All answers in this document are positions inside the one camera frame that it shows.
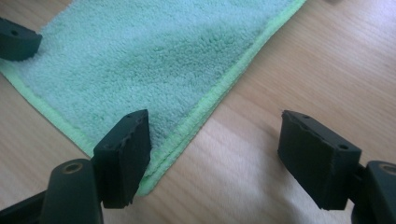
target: light wood tabletop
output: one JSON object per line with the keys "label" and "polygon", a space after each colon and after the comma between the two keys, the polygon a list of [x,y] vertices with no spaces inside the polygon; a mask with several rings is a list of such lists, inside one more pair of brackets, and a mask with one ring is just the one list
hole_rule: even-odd
{"label": "light wood tabletop", "polygon": [[[70,0],[0,0],[33,30]],[[396,163],[396,2],[307,0],[268,41],[146,197],[105,223],[350,223],[320,210],[276,154],[285,109],[305,113]],[[0,76],[0,209],[46,189],[51,170],[85,155]]]}

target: wooden table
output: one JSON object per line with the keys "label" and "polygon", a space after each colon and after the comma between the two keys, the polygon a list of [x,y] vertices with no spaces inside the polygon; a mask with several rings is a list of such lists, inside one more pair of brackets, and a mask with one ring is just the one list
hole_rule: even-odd
{"label": "wooden table", "polygon": [[[69,0],[0,0],[0,17],[35,30]],[[284,109],[321,121],[396,162],[396,2],[308,0],[252,65],[149,196],[106,223],[349,223],[319,210],[276,155]],[[84,154],[0,76],[0,209],[47,187]]]}

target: teal cloth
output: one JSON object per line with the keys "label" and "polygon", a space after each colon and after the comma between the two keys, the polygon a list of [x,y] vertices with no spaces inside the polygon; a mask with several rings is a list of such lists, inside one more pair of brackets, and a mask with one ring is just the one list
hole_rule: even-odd
{"label": "teal cloth", "polygon": [[0,71],[89,156],[121,117],[148,109],[144,195],[303,2],[78,0],[41,30],[34,58]]}

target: towel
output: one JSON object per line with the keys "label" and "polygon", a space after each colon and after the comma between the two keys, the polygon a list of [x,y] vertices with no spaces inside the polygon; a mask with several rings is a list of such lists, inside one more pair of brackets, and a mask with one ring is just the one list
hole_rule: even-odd
{"label": "towel", "polygon": [[76,0],[42,28],[35,57],[0,61],[16,90],[87,155],[147,109],[148,194],[304,0]]}

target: black object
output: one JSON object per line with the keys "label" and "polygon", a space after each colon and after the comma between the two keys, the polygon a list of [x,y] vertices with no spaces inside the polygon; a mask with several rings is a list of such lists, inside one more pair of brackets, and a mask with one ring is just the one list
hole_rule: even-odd
{"label": "black object", "polygon": [[35,55],[40,46],[42,35],[0,18],[0,58],[22,61]]}
{"label": "black object", "polygon": [[396,223],[396,165],[359,164],[361,150],[307,115],[285,110],[278,155],[319,208],[354,204],[352,223]]}
{"label": "black object", "polygon": [[56,167],[48,189],[0,211],[0,223],[103,223],[100,202],[111,208],[132,202],[150,151],[149,112],[129,114],[100,141],[91,161]]}

